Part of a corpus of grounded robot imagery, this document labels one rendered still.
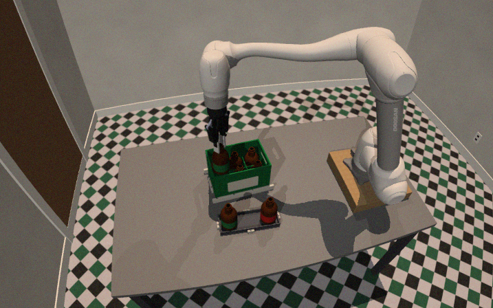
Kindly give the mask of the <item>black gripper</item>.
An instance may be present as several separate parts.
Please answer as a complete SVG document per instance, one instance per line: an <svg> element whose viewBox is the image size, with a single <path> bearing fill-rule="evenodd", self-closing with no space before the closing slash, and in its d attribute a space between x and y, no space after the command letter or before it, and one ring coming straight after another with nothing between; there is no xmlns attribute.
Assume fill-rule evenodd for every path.
<svg viewBox="0 0 493 308"><path fill-rule="evenodd" d="M207 130L209 141L214 143L214 151L220 153L219 143L222 143L224 148L226 147L226 132L228 132L230 111L227 110L227 106L219 110L207 107L207 113L209 115L209 123L204 127Z"/></svg>

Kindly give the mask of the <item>brown glass bottle with red label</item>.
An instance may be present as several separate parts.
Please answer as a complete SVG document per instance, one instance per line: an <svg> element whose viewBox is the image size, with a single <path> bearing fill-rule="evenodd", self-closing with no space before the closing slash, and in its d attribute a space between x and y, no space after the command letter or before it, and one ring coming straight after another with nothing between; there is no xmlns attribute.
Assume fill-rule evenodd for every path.
<svg viewBox="0 0 493 308"><path fill-rule="evenodd" d="M272 197L268 197L261 205L260 219L264 224L272 224L276 221L278 207Z"/></svg>

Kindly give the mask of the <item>green crate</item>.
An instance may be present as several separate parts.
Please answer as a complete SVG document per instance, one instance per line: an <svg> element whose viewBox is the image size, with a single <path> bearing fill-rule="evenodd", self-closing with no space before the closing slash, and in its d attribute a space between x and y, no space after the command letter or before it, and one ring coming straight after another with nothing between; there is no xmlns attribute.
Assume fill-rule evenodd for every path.
<svg viewBox="0 0 493 308"><path fill-rule="evenodd" d="M259 160L262 163L262 166L256 168L251 168L253 165L246 166L244 162L244 157L250 147L254 147L255 152L258 154ZM213 176L214 179L215 187L213 185L212 187L214 190L215 198L269 185L270 166L264 152L255 143L251 141L240 142L237 144L227 145L224 149L227 150L229 158L231 157L232 152L236 151L239 157L242 159L242 165L245 170L234 173L236 169L233 169L229 170L229 172L225 175L218 175L216 173L214 174L211 166L212 153L214 152L214 149L211 148L205 150L210 165L209 169L212 172L212 174L211 172L210 174L211 176ZM267 162L267 164L265 163L265 161Z"/></svg>

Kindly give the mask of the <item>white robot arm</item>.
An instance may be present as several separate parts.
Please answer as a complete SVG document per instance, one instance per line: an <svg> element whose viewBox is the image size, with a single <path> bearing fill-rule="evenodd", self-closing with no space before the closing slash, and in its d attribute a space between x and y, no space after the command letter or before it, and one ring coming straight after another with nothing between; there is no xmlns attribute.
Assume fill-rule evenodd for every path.
<svg viewBox="0 0 493 308"><path fill-rule="evenodd" d="M300 62L358 60L362 63L375 97L377 126L363 134L356 150L350 150L353 157L345 158L343 163L359 185L370 182L384 204L397 204L405 198L408 184L400 156L403 99L417 86L417 70L390 30L360 28L305 45L212 41L205 47L199 64L206 107L218 110L228 105L230 69L251 56Z"/></svg>

